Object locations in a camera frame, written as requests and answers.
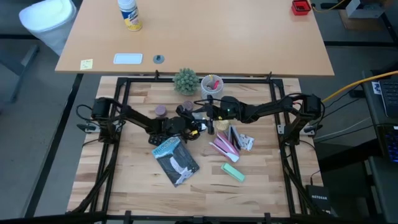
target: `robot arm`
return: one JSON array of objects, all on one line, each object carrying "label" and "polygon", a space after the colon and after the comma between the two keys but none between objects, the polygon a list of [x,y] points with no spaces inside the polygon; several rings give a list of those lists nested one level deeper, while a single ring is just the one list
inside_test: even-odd
[{"label": "robot arm", "polygon": [[[302,100],[302,108],[300,110],[296,110],[293,107],[294,102],[297,100]],[[213,105],[214,101],[220,101],[220,107]],[[282,140],[289,144],[298,144],[301,129],[308,122],[319,118],[321,115],[321,100],[315,95],[299,93],[261,105],[247,105],[232,96],[224,96],[221,100],[208,96],[207,100],[199,100],[194,103],[203,106],[194,112],[206,112],[209,120],[196,120],[192,113],[184,110],[182,106],[177,107],[176,113],[178,116],[176,117],[150,119],[132,109],[129,105],[122,105],[112,98],[95,99],[91,117],[100,126],[99,141],[112,143],[116,133],[116,125],[113,122],[117,120],[136,124],[144,128],[150,136],[162,136],[164,139],[172,136],[181,136],[186,141],[199,138],[203,123],[206,124],[208,133],[214,134],[213,121],[216,120],[237,119],[242,123],[249,124],[263,116],[289,112],[295,115],[296,119],[292,124],[285,126]],[[119,108],[119,115],[114,118],[109,117],[111,105]]]},{"label": "robot arm", "polygon": [[[214,106],[211,97],[207,100],[196,101],[196,104],[203,105],[201,101],[207,101],[203,108],[194,112],[206,111],[210,118],[210,127],[208,127],[209,134],[214,134],[214,129],[211,126],[213,120],[237,119],[238,121],[249,124],[257,121],[260,117],[268,116],[281,112],[289,112],[296,116],[295,120],[285,126],[282,135],[282,141],[289,144],[299,144],[300,131],[304,126],[321,116],[321,99],[315,95],[304,95],[301,93],[294,94],[295,96],[285,96],[280,100],[261,105],[247,105],[238,101],[232,96],[224,96],[221,100],[220,107]],[[302,100],[302,107],[296,110],[293,104],[297,100]]]}]

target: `green block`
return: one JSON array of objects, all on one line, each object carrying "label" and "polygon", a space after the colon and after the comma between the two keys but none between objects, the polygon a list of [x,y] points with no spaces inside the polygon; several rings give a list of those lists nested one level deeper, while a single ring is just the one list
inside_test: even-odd
[{"label": "green block", "polygon": [[239,172],[237,169],[229,165],[228,163],[224,163],[221,166],[221,169],[225,171],[227,174],[229,174],[231,177],[238,180],[240,183],[244,181],[244,175],[241,172]]}]

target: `potted plant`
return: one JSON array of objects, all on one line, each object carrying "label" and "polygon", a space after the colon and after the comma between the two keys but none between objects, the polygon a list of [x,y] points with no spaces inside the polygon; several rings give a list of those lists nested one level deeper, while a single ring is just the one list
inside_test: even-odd
[{"label": "potted plant", "polygon": [[189,68],[180,69],[174,78],[174,90],[185,95],[192,96],[199,86],[199,77]]}]

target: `red box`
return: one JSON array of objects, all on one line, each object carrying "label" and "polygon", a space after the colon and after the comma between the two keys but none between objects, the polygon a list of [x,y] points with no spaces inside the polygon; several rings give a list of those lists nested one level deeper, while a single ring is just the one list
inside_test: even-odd
[{"label": "red box", "polygon": [[311,11],[311,6],[307,0],[294,0],[292,2],[292,10],[296,16],[304,16]]}]

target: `light wood desk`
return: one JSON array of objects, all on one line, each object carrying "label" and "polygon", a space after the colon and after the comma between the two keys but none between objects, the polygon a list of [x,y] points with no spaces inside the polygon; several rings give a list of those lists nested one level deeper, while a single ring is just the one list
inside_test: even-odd
[{"label": "light wood desk", "polygon": [[[136,0],[143,22],[128,31],[117,1],[84,0],[56,71],[70,73],[334,75],[311,11],[292,0]],[[117,53],[142,53],[140,65],[115,65]],[[164,55],[162,64],[153,57]],[[80,71],[80,62],[93,68]]]},{"label": "light wood desk", "polygon": [[[102,77],[97,97],[113,97],[116,80],[117,77]],[[286,78],[284,83],[286,94],[300,91],[297,79]],[[225,84],[224,95],[235,96],[249,104],[271,100],[269,86],[260,83]],[[197,99],[200,99],[200,92],[191,97],[182,96],[173,90],[172,83],[132,83],[128,103],[150,118],[155,118],[156,105],[165,104],[168,117],[173,117],[180,103]],[[272,217],[288,217],[274,116],[260,118],[252,124],[232,123],[240,133],[256,139],[252,152],[241,151],[240,160],[232,164],[246,176],[246,180],[239,183],[220,169],[228,160],[208,144],[215,136],[204,133],[187,144],[200,170],[177,188],[153,157],[151,150],[155,147],[147,143],[149,136],[142,128],[126,123],[108,214],[123,215],[125,210],[131,210],[134,215],[261,217],[269,212]],[[86,141],[97,137],[96,134],[89,134]],[[302,139],[313,144],[310,138]],[[101,151],[102,144],[99,142],[83,148],[69,210],[76,208],[94,185]],[[311,174],[319,170],[317,156],[312,147],[300,144],[297,146],[297,157],[305,185],[309,183]],[[314,175],[314,183],[322,184],[319,173]],[[296,212],[299,212],[297,192],[295,187],[292,188]],[[102,198],[103,191],[99,195],[99,208]]]}]

